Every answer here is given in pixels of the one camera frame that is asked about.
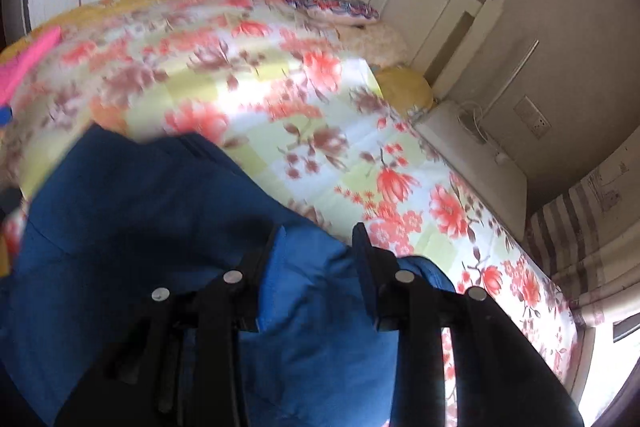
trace yellow pillow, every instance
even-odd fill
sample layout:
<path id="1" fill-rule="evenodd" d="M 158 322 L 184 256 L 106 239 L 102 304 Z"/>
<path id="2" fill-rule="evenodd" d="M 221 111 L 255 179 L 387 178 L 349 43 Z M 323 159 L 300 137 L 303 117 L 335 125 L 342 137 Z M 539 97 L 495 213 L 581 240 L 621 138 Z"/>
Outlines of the yellow pillow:
<path id="1" fill-rule="evenodd" d="M 403 118 L 433 107 L 433 91 L 420 73 L 409 68 L 386 68 L 374 75 L 385 100 Z"/>

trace white nightstand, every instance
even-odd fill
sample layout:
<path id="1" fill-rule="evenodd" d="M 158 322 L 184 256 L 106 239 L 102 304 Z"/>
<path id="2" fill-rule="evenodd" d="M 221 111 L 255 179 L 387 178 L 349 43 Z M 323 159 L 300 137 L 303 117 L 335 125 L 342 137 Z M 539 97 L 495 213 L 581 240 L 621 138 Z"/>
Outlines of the white nightstand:
<path id="1" fill-rule="evenodd" d="M 527 177 L 507 159 L 498 165 L 495 149 L 481 144 L 458 121 L 460 108 L 443 102 L 415 123 L 415 130 L 433 145 L 475 189 L 494 215 L 522 242 L 527 212 Z"/>

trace pillow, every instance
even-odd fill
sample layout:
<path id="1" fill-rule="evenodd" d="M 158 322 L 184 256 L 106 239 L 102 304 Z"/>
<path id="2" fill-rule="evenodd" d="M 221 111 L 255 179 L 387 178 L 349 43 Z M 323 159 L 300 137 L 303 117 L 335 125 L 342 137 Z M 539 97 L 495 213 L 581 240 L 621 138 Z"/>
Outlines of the pillow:
<path id="1" fill-rule="evenodd" d="M 409 68 L 386 68 L 375 73 L 382 96 L 403 118 L 430 110 L 433 91 L 425 78 Z"/>
<path id="2" fill-rule="evenodd" d="M 284 0 L 290 6 L 306 10 L 312 19 L 349 26 L 371 24 L 380 14 L 361 0 Z"/>
<path id="3" fill-rule="evenodd" d="M 338 26 L 336 30 L 343 47 L 364 58 L 372 71 L 404 64 L 408 58 L 402 35 L 386 23 Z"/>

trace white rod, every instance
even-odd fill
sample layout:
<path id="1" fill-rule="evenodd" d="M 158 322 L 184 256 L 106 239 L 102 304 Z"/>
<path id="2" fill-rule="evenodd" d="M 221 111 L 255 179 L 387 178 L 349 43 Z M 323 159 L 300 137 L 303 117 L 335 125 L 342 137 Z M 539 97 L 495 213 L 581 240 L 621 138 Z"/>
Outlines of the white rod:
<path id="1" fill-rule="evenodd" d="M 511 73 L 511 76 L 509 77 L 509 80 L 507 80 L 504 85 L 502 86 L 502 89 L 500 89 L 500 91 L 498 91 L 498 93 L 494 96 L 494 99 L 491 101 L 491 103 L 486 106 L 485 110 L 482 112 L 482 117 L 484 118 L 487 113 L 489 113 L 489 111 L 492 110 L 492 108 L 494 107 L 495 103 L 498 101 L 498 99 L 500 99 L 500 97 L 504 94 L 504 92 L 509 88 L 509 86 L 511 86 L 511 83 L 516 79 L 516 77 L 520 74 L 520 71 L 522 71 L 522 68 L 524 68 L 525 64 L 527 64 L 527 62 L 529 62 L 529 59 L 531 58 L 531 55 L 533 55 L 533 52 L 536 50 L 536 48 L 538 47 L 538 44 L 540 44 L 540 41 L 538 39 L 536 39 L 536 41 L 533 43 L 532 47 L 529 49 L 529 51 L 527 52 L 527 54 L 524 56 L 524 58 L 520 61 L 520 63 L 518 64 L 518 66 L 513 70 L 513 73 Z"/>

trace pink object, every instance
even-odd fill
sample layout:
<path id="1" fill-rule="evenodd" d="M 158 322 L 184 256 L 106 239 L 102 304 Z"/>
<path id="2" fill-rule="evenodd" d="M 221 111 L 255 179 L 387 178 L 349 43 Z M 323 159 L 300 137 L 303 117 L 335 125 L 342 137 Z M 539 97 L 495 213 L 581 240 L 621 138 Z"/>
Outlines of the pink object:
<path id="1" fill-rule="evenodd" d="M 60 26 L 55 26 L 39 36 L 31 46 L 14 58 L 0 64 L 0 106 L 8 105 L 24 75 L 40 62 L 62 38 Z"/>

